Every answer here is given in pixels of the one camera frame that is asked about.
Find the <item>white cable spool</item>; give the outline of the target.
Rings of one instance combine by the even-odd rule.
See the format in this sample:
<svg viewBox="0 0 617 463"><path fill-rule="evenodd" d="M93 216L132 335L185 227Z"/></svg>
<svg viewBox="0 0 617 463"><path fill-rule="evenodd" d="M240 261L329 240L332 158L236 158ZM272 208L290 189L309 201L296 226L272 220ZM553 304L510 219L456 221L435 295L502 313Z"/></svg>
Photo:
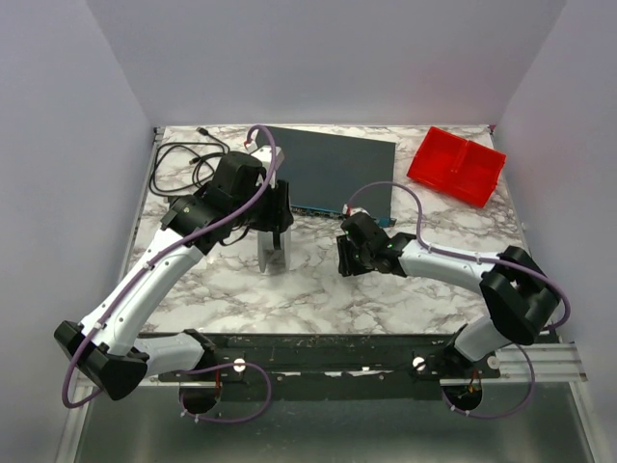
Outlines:
<svg viewBox="0 0 617 463"><path fill-rule="evenodd" d="M282 233L282 250L274 252L271 248L270 231L257 233L258 266L262 274L278 275L289 270L291 261L291 229Z"/></svg>

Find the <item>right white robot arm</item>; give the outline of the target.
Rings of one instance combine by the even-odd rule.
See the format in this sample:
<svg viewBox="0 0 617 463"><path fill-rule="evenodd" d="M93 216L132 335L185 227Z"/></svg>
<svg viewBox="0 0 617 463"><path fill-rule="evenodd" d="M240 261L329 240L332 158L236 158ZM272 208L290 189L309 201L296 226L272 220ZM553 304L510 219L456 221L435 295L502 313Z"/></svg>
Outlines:
<svg viewBox="0 0 617 463"><path fill-rule="evenodd" d="M488 314L459 329L437 355L445 368L470 368L512 343L533 344L562 300L520 247L474 256L455 249L439 250L422 244L415 234L388 236L364 212L346 218L341 229L336 245L338 272L344 277L379 272L427 278L482 296Z"/></svg>

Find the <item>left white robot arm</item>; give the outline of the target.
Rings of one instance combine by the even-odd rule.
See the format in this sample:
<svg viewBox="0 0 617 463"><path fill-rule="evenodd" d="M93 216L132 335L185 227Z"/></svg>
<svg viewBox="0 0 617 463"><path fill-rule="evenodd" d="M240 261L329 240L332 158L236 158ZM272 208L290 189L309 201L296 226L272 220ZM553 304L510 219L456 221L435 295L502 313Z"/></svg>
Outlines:
<svg viewBox="0 0 617 463"><path fill-rule="evenodd" d="M112 293L81 321L64 321L56 329L71 368L113 400L131 394L148 376L194 368L207 350L204 337L138 336L175 283L235 228L257 233L261 270L288 268L293 216L288 184L276 177L283 159L279 148L232 151L204 187L172 198L160 229Z"/></svg>

